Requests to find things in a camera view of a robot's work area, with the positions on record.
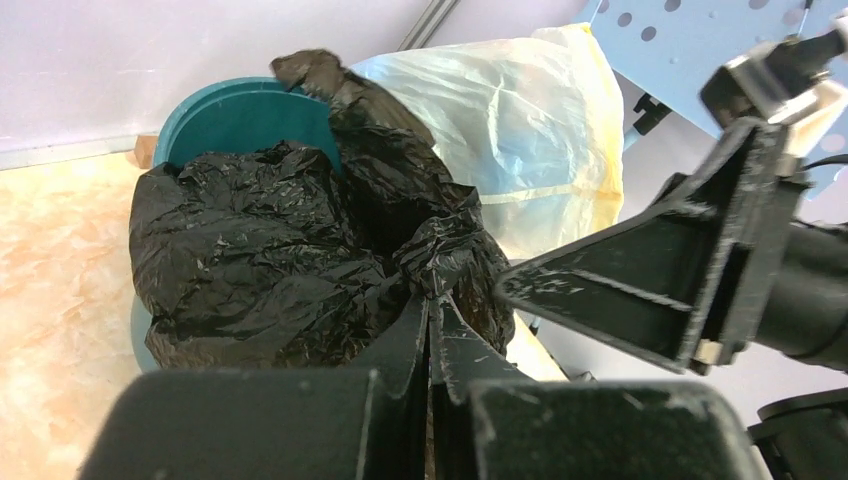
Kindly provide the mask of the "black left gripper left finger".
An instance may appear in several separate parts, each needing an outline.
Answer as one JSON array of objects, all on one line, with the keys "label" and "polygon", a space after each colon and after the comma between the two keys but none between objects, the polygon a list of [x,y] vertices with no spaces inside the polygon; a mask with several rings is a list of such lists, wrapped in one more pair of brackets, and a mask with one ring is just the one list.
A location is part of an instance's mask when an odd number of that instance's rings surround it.
[{"label": "black left gripper left finger", "polygon": [[118,398],[83,479],[421,479],[429,304],[337,368],[162,370]]}]

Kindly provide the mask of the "black trash bag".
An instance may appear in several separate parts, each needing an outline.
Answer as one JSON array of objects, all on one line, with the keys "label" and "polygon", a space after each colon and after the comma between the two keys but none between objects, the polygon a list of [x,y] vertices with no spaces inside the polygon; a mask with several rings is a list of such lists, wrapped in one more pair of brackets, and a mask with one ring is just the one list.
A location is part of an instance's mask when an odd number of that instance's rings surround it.
[{"label": "black trash bag", "polygon": [[454,181],[428,128],[324,49],[270,64],[329,106],[340,167],[302,141],[210,152],[137,181],[129,225],[145,343],[162,368],[348,363],[410,296],[450,295],[497,352],[514,335],[493,294],[507,259],[476,190]]}]

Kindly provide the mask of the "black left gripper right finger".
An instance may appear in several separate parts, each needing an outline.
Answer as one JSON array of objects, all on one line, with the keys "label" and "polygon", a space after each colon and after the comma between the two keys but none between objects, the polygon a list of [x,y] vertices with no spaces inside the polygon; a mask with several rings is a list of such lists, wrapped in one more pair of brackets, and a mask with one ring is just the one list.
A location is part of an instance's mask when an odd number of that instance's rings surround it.
[{"label": "black left gripper right finger", "polygon": [[537,381],[430,304],[440,479],[762,479],[729,403],[690,381]]}]

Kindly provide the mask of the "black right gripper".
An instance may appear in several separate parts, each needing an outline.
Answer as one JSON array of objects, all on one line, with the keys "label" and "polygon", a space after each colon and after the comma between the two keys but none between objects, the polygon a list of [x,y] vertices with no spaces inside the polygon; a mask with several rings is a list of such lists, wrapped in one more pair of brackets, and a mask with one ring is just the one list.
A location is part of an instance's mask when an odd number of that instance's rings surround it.
[{"label": "black right gripper", "polygon": [[751,343],[847,368],[847,227],[795,217],[809,182],[785,126],[742,118],[642,213],[508,269],[511,306],[669,371]]}]

